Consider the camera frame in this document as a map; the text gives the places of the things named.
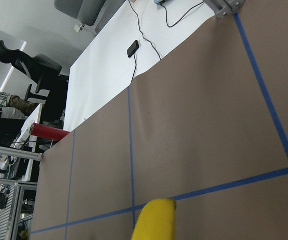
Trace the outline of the aluminium frame post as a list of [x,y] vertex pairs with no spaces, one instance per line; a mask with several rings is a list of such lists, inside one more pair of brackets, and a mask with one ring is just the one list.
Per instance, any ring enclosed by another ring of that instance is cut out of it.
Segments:
[[223,19],[234,14],[245,3],[245,0],[203,0],[214,12],[215,17]]

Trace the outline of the small black device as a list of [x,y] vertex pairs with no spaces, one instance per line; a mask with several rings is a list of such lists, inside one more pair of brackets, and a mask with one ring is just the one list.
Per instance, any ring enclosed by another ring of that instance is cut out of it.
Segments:
[[139,41],[138,40],[135,40],[131,45],[130,47],[127,49],[127,56],[129,58],[131,58],[135,53],[136,51],[139,49],[140,45],[139,45]]

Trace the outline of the red cylinder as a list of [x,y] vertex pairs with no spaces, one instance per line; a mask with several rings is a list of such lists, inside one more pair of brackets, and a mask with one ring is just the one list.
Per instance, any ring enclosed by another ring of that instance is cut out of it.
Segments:
[[68,134],[70,134],[69,131],[61,130],[58,128],[38,123],[32,123],[30,127],[30,135],[53,141],[60,141]]

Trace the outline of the grey office chair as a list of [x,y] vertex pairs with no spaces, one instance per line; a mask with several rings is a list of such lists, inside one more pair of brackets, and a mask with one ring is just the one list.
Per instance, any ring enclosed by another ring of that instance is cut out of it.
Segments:
[[54,7],[80,22],[74,26],[76,32],[89,26],[94,27],[90,32],[97,35],[124,3],[123,0],[56,0]]

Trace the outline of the black office chair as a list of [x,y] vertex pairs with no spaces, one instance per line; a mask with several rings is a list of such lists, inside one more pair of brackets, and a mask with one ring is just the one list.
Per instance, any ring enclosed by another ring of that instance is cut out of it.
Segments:
[[44,54],[29,56],[19,49],[9,49],[0,40],[0,62],[11,64],[36,83],[35,93],[28,98],[35,98],[41,90],[47,90],[56,99],[66,99],[69,76],[61,74],[62,66]]

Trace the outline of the deep yellow banana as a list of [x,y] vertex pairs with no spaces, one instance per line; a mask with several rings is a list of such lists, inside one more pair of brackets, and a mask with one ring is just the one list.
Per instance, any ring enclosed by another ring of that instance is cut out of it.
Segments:
[[174,240],[176,235],[176,201],[159,198],[142,209],[133,230],[134,240]]

